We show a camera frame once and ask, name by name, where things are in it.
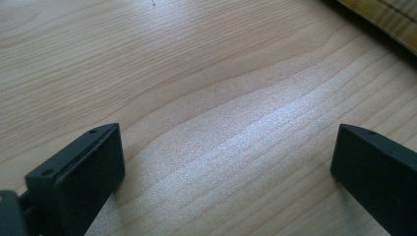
black plastic piece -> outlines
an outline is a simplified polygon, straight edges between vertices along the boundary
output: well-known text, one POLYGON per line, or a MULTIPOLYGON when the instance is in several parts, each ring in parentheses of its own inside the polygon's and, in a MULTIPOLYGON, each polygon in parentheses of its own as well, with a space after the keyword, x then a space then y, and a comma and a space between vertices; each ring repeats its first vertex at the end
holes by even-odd
POLYGON ((1 235, 84 235, 124 175, 119 125, 90 130, 25 177, 18 206, 16 194, 0 192, 1 235))
POLYGON ((331 174, 391 235, 417 235, 417 153, 340 125, 331 174))

wooden table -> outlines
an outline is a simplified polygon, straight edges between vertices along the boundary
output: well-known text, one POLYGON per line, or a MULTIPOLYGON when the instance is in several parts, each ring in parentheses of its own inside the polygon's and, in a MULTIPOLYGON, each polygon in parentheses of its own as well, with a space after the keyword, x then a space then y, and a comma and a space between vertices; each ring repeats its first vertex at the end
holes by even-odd
POLYGON ((416 57, 335 1, 0 2, 0 189, 119 122, 88 235, 387 235, 329 173, 338 125, 417 149, 416 57))

light wooden surface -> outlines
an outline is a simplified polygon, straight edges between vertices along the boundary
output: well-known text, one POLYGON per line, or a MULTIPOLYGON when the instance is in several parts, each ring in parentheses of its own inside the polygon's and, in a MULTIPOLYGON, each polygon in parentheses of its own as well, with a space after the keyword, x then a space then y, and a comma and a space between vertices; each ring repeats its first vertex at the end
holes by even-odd
POLYGON ((0 189, 119 122, 88 235, 387 235, 329 174, 340 123, 417 149, 415 58, 334 1, 0 1, 0 189))

screw hole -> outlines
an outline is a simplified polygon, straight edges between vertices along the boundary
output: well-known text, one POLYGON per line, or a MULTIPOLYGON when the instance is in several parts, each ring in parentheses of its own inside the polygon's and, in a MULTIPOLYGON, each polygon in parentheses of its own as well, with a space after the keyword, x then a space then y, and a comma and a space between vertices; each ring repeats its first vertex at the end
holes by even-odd
POLYGON ((53 169, 47 169, 47 170, 43 171, 41 175, 42 176, 48 176, 52 173, 53 173, 53 169))

small hole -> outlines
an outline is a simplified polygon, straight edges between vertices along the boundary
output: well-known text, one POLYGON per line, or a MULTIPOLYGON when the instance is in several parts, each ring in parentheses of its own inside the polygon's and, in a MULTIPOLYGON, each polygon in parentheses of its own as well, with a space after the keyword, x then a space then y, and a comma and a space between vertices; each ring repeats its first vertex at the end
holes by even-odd
POLYGON ((47 170, 43 171, 41 175, 42 176, 48 176, 52 173, 53 173, 53 169, 47 169, 47 170))

